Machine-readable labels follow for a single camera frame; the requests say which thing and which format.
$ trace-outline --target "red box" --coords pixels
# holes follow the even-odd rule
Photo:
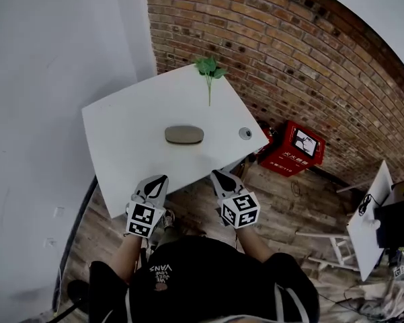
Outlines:
[[[260,165],[290,177],[310,166],[322,164],[324,148],[322,138],[295,122],[287,121],[281,145],[263,157]]]

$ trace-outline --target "person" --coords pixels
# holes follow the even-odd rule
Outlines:
[[[236,230],[244,254],[202,236],[165,233],[136,272],[142,238],[127,235],[109,264],[92,262],[89,322],[304,322],[319,320],[317,290],[293,257],[255,230]]]

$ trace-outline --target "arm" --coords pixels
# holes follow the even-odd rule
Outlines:
[[[121,246],[109,261],[111,269],[126,283],[130,282],[134,273],[141,246],[142,238],[129,234],[124,237]]]
[[[236,235],[242,245],[246,255],[259,260],[260,262],[267,261],[274,254],[266,243],[255,232],[252,226],[236,229]]]

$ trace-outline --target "black t-shirt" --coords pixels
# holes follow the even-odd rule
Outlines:
[[[218,240],[188,236],[159,247],[130,286],[102,262],[90,268],[91,323],[190,323],[233,315],[274,321],[277,307],[285,322],[319,319],[317,290],[288,254],[261,263]]]

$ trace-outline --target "black and white marker cube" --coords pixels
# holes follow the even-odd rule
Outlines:
[[[253,192],[247,192],[219,202],[221,216],[235,229],[252,225],[258,220],[260,205]]]
[[[149,238],[164,212],[163,207],[130,201],[127,210],[127,233]]]

